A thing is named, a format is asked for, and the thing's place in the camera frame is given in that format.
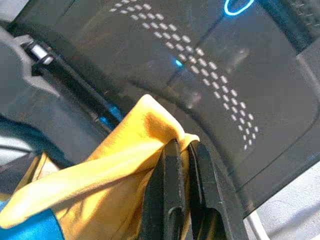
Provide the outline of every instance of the treadmill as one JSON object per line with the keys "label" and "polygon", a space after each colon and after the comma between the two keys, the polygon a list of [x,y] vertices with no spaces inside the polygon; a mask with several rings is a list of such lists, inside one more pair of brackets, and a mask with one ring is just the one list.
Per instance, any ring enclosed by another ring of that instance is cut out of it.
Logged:
{"label": "treadmill", "polygon": [[207,147],[245,239],[242,219],[320,160],[319,36],[315,1],[29,0],[0,30],[0,115],[67,167],[152,95]]}

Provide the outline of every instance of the dark plastic surface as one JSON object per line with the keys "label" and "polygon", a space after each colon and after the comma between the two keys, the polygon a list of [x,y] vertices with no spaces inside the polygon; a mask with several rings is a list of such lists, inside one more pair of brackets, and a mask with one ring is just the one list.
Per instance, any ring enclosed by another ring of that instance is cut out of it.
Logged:
{"label": "dark plastic surface", "polygon": [[[308,130],[318,118],[318,94],[303,78],[295,60],[296,50],[258,3],[231,17],[223,15],[219,1],[201,5],[191,1],[122,0],[121,6],[115,7],[118,1],[92,4],[78,0],[68,7],[49,2],[45,8],[59,8],[60,14],[47,17],[39,2],[29,3],[11,32],[30,33],[46,42],[100,94],[108,96],[113,91],[117,105],[123,104],[123,97],[134,99],[131,96],[146,92],[168,101],[170,108],[173,105],[170,112],[186,131],[210,141],[206,145],[221,171],[229,174],[244,215],[316,161],[307,161],[304,155],[308,155],[308,141],[294,146],[302,136],[312,135]],[[151,7],[141,10],[145,15],[159,13],[164,19],[132,17],[138,12],[128,7],[144,3]],[[206,7],[211,5],[218,6],[217,13],[210,10],[207,14]],[[186,17],[190,9],[195,16],[191,23]],[[156,29],[151,23],[158,27],[171,23],[176,30],[165,39],[164,31],[159,32],[160,27]],[[183,36],[191,42],[185,42]],[[196,63],[189,59],[187,46],[193,47],[190,55]],[[177,58],[183,66],[176,64]],[[217,69],[209,62],[214,62]],[[213,79],[212,72],[219,78]],[[296,156],[293,160],[288,157],[291,153]]]}
{"label": "dark plastic surface", "polygon": [[[233,185],[202,143],[191,142],[188,151],[193,239],[248,239]],[[219,229],[219,221],[224,230]]]}
{"label": "dark plastic surface", "polygon": [[107,133],[58,85],[32,77],[30,58],[2,28],[0,52],[0,114],[39,129],[71,162],[85,160]]}
{"label": "dark plastic surface", "polygon": [[140,240],[178,240],[185,221],[185,185],[179,145],[172,139],[163,148],[146,186]]}

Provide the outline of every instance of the white dot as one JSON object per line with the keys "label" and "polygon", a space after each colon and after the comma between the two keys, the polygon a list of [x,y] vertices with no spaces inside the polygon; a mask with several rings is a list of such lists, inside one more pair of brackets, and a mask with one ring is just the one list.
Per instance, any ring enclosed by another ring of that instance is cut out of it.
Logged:
{"label": "white dot", "polygon": [[136,9],[138,9],[139,11],[142,10],[142,6],[140,6],[140,5],[135,5],[134,7],[135,7]]}
{"label": "white dot", "polygon": [[238,105],[238,101],[235,98],[231,98],[231,102],[233,105]]}
{"label": "white dot", "polygon": [[194,66],[194,65],[191,66],[191,70],[192,70],[195,74],[198,74],[198,73],[199,73],[199,69],[198,69],[196,66]]}
{"label": "white dot", "polygon": [[151,9],[151,6],[149,5],[149,4],[143,4],[143,7],[145,8],[145,9],[147,9],[147,10],[150,10]]}
{"label": "white dot", "polygon": [[150,23],[150,25],[151,25],[154,29],[158,29],[158,28],[159,28],[158,24],[156,24],[155,22]]}
{"label": "white dot", "polygon": [[213,77],[215,80],[217,80],[219,78],[218,75],[214,71],[211,72],[211,77]]}
{"label": "white dot", "polygon": [[216,69],[217,69],[217,65],[216,65],[214,62],[212,62],[212,61],[209,62],[209,66],[210,66],[210,68],[212,68],[213,70],[216,70]]}
{"label": "white dot", "polygon": [[202,81],[205,85],[210,86],[210,82],[206,78],[202,79]]}
{"label": "white dot", "polygon": [[161,38],[162,38],[162,35],[161,35],[159,32],[157,32],[157,31],[155,31],[153,34],[154,34],[158,39],[161,39]]}
{"label": "white dot", "polygon": [[159,14],[159,13],[157,13],[155,16],[156,16],[157,19],[159,19],[159,20],[161,20],[161,21],[162,21],[163,19],[165,19],[165,17],[164,17],[163,15]]}
{"label": "white dot", "polygon": [[147,14],[147,16],[148,16],[148,18],[150,18],[150,19],[152,19],[152,20],[156,18],[155,15],[153,15],[153,14],[150,13],[150,12]]}
{"label": "white dot", "polygon": [[175,48],[175,46],[171,42],[167,42],[165,45],[170,49],[174,49]]}
{"label": "white dot", "polygon": [[199,61],[199,63],[200,63],[202,66],[204,66],[204,67],[206,67],[206,66],[207,66],[206,61],[205,61],[205,60],[203,60],[202,58],[199,58],[199,59],[198,59],[198,61]]}
{"label": "white dot", "polygon": [[149,29],[149,28],[150,28],[149,24],[146,23],[146,22],[142,23],[142,26],[143,26],[145,29]]}
{"label": "white dot", "polygon": [[173,37],[174,40],[180,41],[180,37],[177,34],[175,34],[175,33],[172,34],[172,37]]}
{"label": "white dot", "polygon": [[187,44],[191,42],[190,38],[186,35],[182,36],[182,40],[185,41]]}
{"label": "white dot", "polygon": [[143,13],[139,13],[139,17],[140,17],[141,19],[147,19],[146,15],[144,15]]}
{"label": "white dot", "polygon": [[240,102],[240,106],[243,108],[243,109],[246,109],[246,104],[242,101]]}
{"label": "white dot", "polygon": [[223,107],[225,108],[225,110],[229,110],[230,109],[229,105],[226,102],[223,104]]}
{"label": "white dot", "polygon": [[219,94],[217,91],[214,92],[214,95],[215,95],[215,97],[216,97],[217,99],[220,99],[220,98],[221,98],[220,94]]}
{"label": "white dot", "polygon": [[162,28],[163,30],[167,30],[168,27],[167,25],[165,25],[163,22],[159,24],[160,28]]}
{"label": "white dot", "polygon": [[223,95],[222,97],[226,102],[229,102],[229,98],[226,95]]}
{"label": "white dot", "polygon": [[222,90],[227,94],[229,92],[228,88],[226,86],[222,86]]}
{"label": "white dot", "polygon": [[219,84],[216,83],[215,81],[212,82],[212,85],[214,86],[215,89],[219,89]]}
{"label": "white dot", "polygon": [[164,36],[166,39],[171,39],[170,34],[168,34],[167,32],[164,32],[164,33],[163,33],[163,36]]}
{"label": "white dot", "polygon": [[186,49],[189,53],[193,53],[193,52],[194,52],[193,48],[190,47],[190,46],[186,46],[185,49]]}
{"label": "white dot", "polygon": [[179,54],[179,58],[180,58],[181,60],[183,60],[183,61],[186,61],[186,60],[187,60],[186,56],[183,55],[183,54]]}
{"label": "white dot", "polygon": [[224,84],[227,84],[228,83],[228,80],[225,76],[221,76],[221,81],[224,83]]}
{"label": "white dot", "polygon": [[200,56],[205,55],[204,51],[202,51],[201,48],[197,47],[195,50],[196,50],[196,53],[199,54]]}
{"label": "white dot", "polygon": [[201,69],[201,73],[202,73],[204,76],[206,76],[206,77],[208,77],[208,76],[209,76],[208,71],[207,71],[207,70],[205,70],[204,68],[202,68],[202,69]]}
{"label": "white dot", "polygon": [[235,96],[235,97],[238,96],[238,93],[237,93],[236,90],[234,90],[234,89],[231,90],[231,94],[232,94],[233,96]]}
{"label": "white dot", "polygon": [[177,30],[177,27],[173,24],[169,24],[169,28],[172,30],[172,31],[176,31]]}
{"label": "white dot", "polygon": [[233,107],[231,107],[231,108],[232,108],[232,111],[233,111],[235,114],[238,113],[238,109],[237,109],[235,106],[233,106]]}
{"label": "white dot", "polygon": [[138,17],[137,15],[131,15],[131,18],[132,18],[133,20],[138,20],[138,19],[139,19],[139,17]]}
{"label": "white dot", "polygon": [[183,51],[185,50],[183,46],[181,46],[179,43],[175,45],[176,49],[178,49],[179,51]]}
{"label": "white dot", "polygon": [[190,62],[192,62],[193,64],[197,63],[197,60],[196,60],[193,56],[189,56],[189,60],[190,60]]}

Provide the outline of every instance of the white dot pattern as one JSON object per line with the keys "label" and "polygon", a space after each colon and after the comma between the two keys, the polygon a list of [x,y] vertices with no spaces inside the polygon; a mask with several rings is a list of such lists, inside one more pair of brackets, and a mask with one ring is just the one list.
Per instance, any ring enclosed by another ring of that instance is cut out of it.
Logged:
{"label": "white dot pattern", "polygon": [[231,87],[227,77],[218,75],[216,63],[208,59],[200,47],[192,47],[192,40],[189,36],[181,33],[173,23],[166,23],[164,21],[165,17],[161,13],[152,12],[150,4],[134,5],[133,2],[136,1],[121,0],[109,11],[111,13],[118,11],[123,15],[130,12],[131,19],[134,21],[142,20],[142,26],[148,31],[153,31],[157,39],[163,39],[165,46],[172,51],[176,51],[177,56],[183,63],[191,63],[186,64],[185,67],[199,75],[205,86],[212,88],[213,95],[217,100],[222,101],[223,109],[230,113],[231,119],[235,122],[238,130],[246,133],[242,135],[242,138],[244,141],[243,149],[247,150],[256,140],[259,128],[254,126],[253,114],[246,113],[246,104],[239,101],[238,92]]}

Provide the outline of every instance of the black plastic panel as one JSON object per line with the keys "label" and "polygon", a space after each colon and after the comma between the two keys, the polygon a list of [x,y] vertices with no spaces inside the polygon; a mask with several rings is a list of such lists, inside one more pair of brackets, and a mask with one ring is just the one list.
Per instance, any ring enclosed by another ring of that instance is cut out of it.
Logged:
{"label": "black plastic panel", "polygon": [[57,82],[32,76],[31,66],[24,50],[0,28],[1,116],[40,130],[73,164],[84,161],[108,133]]}
{"label": "black plastic panel", "polygon": [[[144,9],[131,12],[136,5]],[[146,92],[166,99],[187,131],[214,145],[207,144],[212,158],[229,174],[247,214],[310,166],[301,156],[285,168],[289,158],[282,157],[316,122],[318,100],[296,63],[296,50],[267,12],[254,3],[227,16],[223,5],[77,0],[54,23],[23,14],[11,31],[45,41],[97,91],[115,91],[116,104]],[[46,18],[37,7],[29,14]],[[168,30],[160,30],[161,23]]]}

